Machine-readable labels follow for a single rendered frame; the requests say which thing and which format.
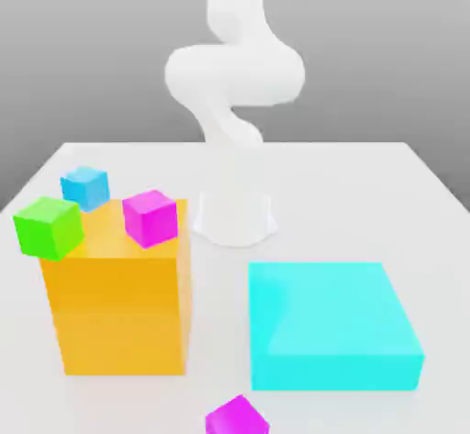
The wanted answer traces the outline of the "small magenta cube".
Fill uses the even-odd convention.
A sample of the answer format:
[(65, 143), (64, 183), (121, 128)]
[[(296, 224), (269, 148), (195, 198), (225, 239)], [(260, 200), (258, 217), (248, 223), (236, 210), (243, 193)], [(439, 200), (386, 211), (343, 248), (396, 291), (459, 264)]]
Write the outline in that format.
[(269, 434), (270, 424), (238, 395), (206, 415), (206, 434)]
[(125, 230), (143, 249), (178, 236), (176, 202), (158, 190), (122, 200)]

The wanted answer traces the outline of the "small blue cube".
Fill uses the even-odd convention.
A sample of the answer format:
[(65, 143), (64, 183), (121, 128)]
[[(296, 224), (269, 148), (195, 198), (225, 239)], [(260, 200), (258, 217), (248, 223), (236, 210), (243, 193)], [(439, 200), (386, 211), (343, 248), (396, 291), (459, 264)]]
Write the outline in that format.
[(90, 167), (78, 167), (61, 178), (62, 196), (73, 201), (86, 213), (110, 200), (107, 172)]

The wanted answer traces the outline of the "small green cube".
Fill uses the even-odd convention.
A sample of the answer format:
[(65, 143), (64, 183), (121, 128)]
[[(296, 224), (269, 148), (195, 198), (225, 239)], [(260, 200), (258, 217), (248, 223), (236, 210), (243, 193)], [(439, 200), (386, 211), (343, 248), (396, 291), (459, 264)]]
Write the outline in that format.
[(72, 201), (40, 197), (13, 215), (21, 252), (60, 261), (84, 239), (81, 211)]

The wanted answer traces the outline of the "large cyan box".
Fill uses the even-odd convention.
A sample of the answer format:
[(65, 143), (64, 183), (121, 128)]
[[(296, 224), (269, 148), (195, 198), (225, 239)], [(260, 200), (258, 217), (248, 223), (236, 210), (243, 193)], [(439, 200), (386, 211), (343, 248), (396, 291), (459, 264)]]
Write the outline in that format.
[(248, 266), (252, 389), (413, 391), (424, 351), (378, 262)]

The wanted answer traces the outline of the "large orange box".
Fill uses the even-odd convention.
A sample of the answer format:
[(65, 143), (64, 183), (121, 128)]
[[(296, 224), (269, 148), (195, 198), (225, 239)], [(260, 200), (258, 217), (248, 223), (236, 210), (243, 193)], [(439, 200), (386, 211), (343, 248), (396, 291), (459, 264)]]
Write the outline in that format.
[(192, 317), (187, 202), (178, 236), (143, 249), (113, 199), (81, 215), (84, 239), (59, 261), (40, 260), (68, 375), (182, 375)]

